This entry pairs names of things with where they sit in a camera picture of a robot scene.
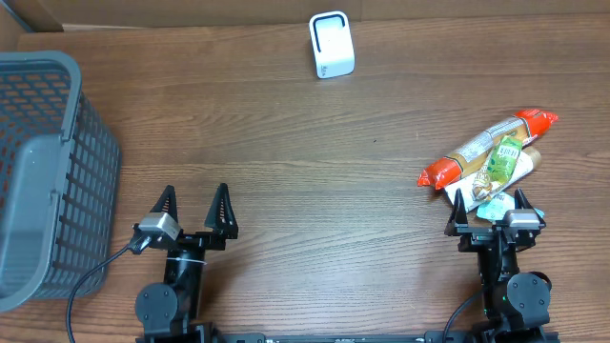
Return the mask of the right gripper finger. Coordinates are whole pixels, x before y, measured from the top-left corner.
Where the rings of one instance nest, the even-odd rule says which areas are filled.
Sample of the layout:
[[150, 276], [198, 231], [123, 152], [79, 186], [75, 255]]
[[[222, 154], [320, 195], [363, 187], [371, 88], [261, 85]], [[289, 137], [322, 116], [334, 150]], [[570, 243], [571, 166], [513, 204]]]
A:
[[536, 211], [536, 209], [530, 204], [527, 197], [525, 196], [522, 188], [517, 188], [514, 193], [515, 198], [515, 206], [517, 210], [532, 210], [534, 214], [538, 217], [539, 227], [545, 228], [546, 222], [543, 220], [542, 216]]
[[444, 234], [447, 236], [460, 236], [469, 233], [467, 212], [461, 190], [454, 195], [452, 213], [449, 217]]

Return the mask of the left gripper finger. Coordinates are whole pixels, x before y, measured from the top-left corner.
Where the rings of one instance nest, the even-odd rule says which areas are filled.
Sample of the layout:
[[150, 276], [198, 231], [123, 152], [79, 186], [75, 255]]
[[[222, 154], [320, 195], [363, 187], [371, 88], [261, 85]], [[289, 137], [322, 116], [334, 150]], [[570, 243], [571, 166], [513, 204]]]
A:
[[229, 188], [221, 183], [215, 193], [204, 226], [215, 233], [238, 233], [238, 225], [231, 205]]
[[151, 212], [166, 212], [175, 222], [178, 221], [174, 186], [166, 186], [156, 203], [153, 205]]

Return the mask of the teal wipes packet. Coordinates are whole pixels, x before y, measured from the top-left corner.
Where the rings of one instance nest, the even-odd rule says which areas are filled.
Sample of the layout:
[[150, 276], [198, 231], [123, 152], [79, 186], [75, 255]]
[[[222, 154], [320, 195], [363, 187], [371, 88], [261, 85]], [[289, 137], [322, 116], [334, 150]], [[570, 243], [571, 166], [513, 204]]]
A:
[[494, 222], [501, 220], [507, 211], [514, 210], [515, 208], [515, 198], [506, 192], [500, 192], [490, 201], [478, 206], [477, 217]]

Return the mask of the white tube gold cap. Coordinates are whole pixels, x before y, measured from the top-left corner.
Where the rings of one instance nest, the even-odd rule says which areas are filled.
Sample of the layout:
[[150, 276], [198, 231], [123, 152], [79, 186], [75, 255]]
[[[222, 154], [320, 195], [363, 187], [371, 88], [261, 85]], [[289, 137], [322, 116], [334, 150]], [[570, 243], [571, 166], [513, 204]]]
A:
[[484, 163], [479, 171], [475, 171], [465, 178], [446, 186], [444, 191], [452, 204], [455, 204], [456, 192], [460, 191], [465, 210], [470, 212], [478, 206], [491, 201], [523, 176], [532, 172], [539, 166], [540, 162], [541, 156], [539, 151], [533, 147], [528, 147], [520, 152], [512, 176], [506, 183], [489, 182], [486, 174], [487, 163]]

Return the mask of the green snack pouch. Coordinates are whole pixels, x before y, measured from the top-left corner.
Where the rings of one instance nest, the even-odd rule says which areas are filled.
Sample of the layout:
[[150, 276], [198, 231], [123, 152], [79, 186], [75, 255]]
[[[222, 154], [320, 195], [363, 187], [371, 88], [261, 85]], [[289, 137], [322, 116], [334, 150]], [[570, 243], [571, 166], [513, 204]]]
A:
[[500, 139], [475, 173], [472, 186], [475, 200], [489, 200], [493, 192], [511, 179], [521, 150], [522, 142], [517, 138], [505, 135]]

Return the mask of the orange spaghetti packet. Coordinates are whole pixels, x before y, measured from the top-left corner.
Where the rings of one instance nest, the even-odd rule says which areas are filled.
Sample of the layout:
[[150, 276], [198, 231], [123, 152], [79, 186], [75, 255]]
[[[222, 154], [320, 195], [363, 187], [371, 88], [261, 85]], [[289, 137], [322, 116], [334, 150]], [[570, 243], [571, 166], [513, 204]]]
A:
[[476, 172], [483, 165], [487, 154], [503, 136], [514, 137], [523, 146], [527, 146], [541, 138], [558, 120], [559, 116], [550, 111], [540, 109], [518, 111], [424, 168], [418, 177], [417, 185], [433, 186], [436, 190], [442, 190]]

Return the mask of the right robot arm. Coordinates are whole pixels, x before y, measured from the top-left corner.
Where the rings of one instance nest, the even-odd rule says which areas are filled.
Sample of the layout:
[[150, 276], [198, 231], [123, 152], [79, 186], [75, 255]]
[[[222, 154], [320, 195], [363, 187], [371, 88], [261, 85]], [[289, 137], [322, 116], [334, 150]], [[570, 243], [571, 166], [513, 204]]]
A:
[[519, 269], [517, 253], [536, 245], [536, 238], [546, 227], [522, 190], [516, 190], [515, 207], [490, 227], [472, 227], [468, 223], [465, 201], [456, 191], [451, 216], [444, 234], [457, 236], [460, 252], [478, 255], [481, 290], [466, 299], [450, 316], [442, 332], [443, 342], [456, 318], [475, 300], [483, 301], [487, 320], [459, 333], [455, 342], [557, 342], [557, 333], [547, 333], [552, 282], [542, 272]]

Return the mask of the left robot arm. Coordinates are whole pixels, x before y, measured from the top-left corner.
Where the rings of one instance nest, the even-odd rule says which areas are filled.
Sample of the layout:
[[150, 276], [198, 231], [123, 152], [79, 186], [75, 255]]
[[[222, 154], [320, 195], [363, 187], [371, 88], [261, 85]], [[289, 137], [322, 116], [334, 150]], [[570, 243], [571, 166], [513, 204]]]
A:
[[228, 185], [218, 186], [206, 215], [205, 232], [187, 233], [178, 223], [175, 189], [169, 185], [140, 222], [133, 226], [129, 250], [167, 253], [164, 278], [144, 287], [135, 300], [143, 325], [138, 342], [223, 342], [213, 323], [196, 324], [207, 251], [223, 251], [238, 237]]

